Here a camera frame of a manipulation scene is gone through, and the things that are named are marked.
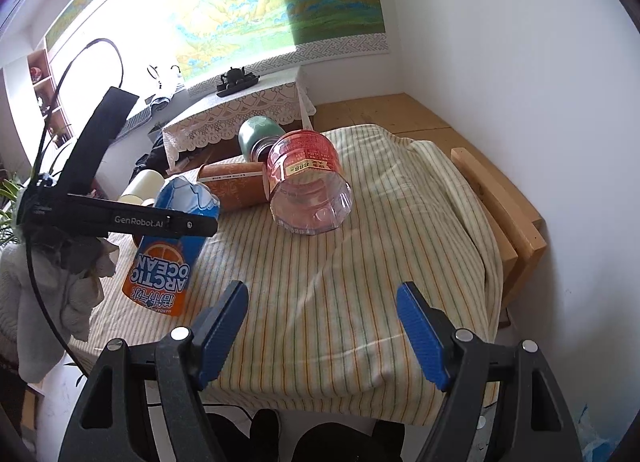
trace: plastic bottle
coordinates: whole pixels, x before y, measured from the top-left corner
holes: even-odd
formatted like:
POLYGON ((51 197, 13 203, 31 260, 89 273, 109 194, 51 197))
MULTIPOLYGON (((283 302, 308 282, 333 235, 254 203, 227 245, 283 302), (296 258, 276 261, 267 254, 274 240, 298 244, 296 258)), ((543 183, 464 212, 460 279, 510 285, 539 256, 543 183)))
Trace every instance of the plastic bottle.
MULTIPOLYGON (((220 213, 218 198, 204 184, 192 184, 184 177, 175 177, 162 188, 156 207, 216 219, 220 213)), ((184 310, 191 272, 206 239, 203 236, 179 239, 144 236, 122 291, 149 310, 179 316, 184 310)))
POLYGON ((271 214, 292 233, 318 235, 338 228, 353 197, 331 141, 300 129, 281 137, 267 160, 271 214))

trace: table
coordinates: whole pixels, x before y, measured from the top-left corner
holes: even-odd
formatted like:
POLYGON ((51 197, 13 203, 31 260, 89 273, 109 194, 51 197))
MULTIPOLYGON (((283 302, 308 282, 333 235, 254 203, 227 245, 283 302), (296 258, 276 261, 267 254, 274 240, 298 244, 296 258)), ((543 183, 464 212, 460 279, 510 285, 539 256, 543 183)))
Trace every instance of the table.
MULTIPOLYGON (((325 135, 353 193, 340 228, 294 235, 273 221, 269 204, 223 213, 178 317, 124 296, 136 247, 129 235, 111 234, 120 247, 116 273, 102 279, 104 301, 92 312, 89 340, 70 341, 80 362, 91 367, 113 337, 136 345, 190 325, 240 279, 250 293, 247 315, 203 402, 430 424, 442 393, 423 377, 406 339, 396 289, 413 280, 456 328, 492 341, 502 265, 491 227, 472 188, 434 143, 375 125, 325 135)), ((184 177, 194 181, 196 174, 184 177)), ((495 390, 488 385, 486 404, 495 390)))
POLYGON ((280 125, 302 121, 311 129, 309 117, 315 112, 299 66, 262 76, 255 86, 226 97, 211 93, 162 128, 169 166, 175 166, 181 151, 235 137, 242 122, 256 115, 280 125))

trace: lace tablecloth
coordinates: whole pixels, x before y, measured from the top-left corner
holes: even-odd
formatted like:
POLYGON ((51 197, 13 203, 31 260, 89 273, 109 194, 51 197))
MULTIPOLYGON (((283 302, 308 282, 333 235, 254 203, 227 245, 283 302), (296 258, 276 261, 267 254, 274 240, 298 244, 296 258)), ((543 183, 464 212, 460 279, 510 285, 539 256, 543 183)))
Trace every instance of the lace tablecloth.
POLYGON ((242 122, 266 115, 280 125, 302 121, 311 128, 309 117, 316 108, 306 95, 300 67, 288 68, 260 78, 260 82, 242 92, 219 97, 207 95, 183 111, 162 129, 164 148, 173 167, 181 151, 228 140, 238 134, 242 122))

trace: bottle label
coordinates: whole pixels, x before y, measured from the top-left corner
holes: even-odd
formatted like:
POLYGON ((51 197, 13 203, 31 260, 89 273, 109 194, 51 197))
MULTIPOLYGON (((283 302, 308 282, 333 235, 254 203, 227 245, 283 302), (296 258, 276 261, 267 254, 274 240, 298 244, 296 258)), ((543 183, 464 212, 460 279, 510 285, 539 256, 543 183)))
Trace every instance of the bottle label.
POLYGON ((145 236, 122 287, 124 294, 148 309, 180 315, 191 273, 180 249, 177 239, 145 236))
POLYGON ((344 177, 331 141, 308 129, 287 133, 271 149, 267 161, 270 195, 278 184, 308 169, 333 171, 344 177))

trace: window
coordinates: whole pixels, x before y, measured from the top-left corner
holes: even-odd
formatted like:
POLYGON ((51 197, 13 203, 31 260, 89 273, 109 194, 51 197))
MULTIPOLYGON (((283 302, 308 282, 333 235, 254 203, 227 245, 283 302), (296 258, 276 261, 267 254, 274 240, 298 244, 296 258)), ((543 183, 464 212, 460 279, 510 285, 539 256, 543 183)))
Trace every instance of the window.
MULTIPOLYGON (((140 96, 131 114, 145 108, 145 99, 158 90, 148 65, 170 71, 177 64, 158 0, 94 0, 60 35, 49 60, 57 82, 78 52, 96 38, 112 40, 124 64, 122 88, 140 96)), ((98 44, 71 67, 60 91, 66 117, 79 135, 110 86, 120 81, 120 63, 113 48, 98 44)))

